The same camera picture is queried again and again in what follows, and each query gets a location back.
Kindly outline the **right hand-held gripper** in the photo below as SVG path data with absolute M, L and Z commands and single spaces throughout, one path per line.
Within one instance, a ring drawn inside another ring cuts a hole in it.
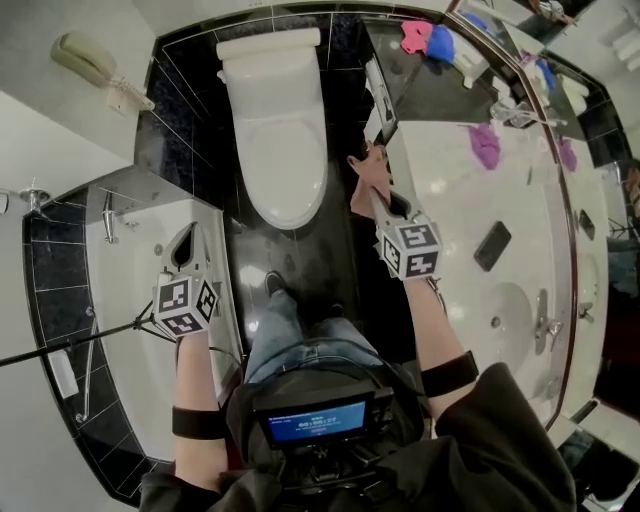
M 389 206 L 375 187 L 369 196 L 376 222 L 375 249 L 390 275 L 397 279 L 431 277 L 442 245 L 436 226 L 416 198 L 392 192 Z

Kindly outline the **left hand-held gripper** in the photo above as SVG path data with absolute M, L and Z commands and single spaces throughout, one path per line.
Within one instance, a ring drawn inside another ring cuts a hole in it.
M 171 338 L 208 332 L 219 295 L 200 223 L 190 223 L 174 236 L 163 252 L 160 269 L 153 302 L 155 324 Z M 171 272 L 197 269 L 202 272 Z

